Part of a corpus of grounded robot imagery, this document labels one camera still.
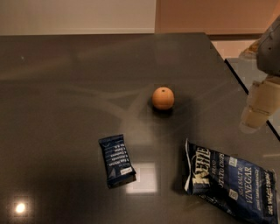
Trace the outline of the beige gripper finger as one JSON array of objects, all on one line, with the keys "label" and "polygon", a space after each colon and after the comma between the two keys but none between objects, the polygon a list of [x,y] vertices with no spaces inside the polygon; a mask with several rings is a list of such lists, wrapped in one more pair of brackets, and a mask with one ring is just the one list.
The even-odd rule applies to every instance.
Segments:
[{"label": "beige gripper finger", "polygon": [[267,76],[262,81],[254,80],[247,104],[241,113],[240,129],[246,134],[258,131],[280,109],[280,77]]}]

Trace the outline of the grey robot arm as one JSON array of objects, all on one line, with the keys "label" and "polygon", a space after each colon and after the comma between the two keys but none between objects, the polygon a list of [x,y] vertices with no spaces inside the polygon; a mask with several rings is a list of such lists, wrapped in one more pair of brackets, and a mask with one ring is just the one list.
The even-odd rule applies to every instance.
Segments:
[{"label": "grey robot arm", "polygon": [[262,81],[254,81],[248,91],[240,122],[244,133],[259,130],[280,108],[280,16],[260,37],[256,66],[267,76]]}]

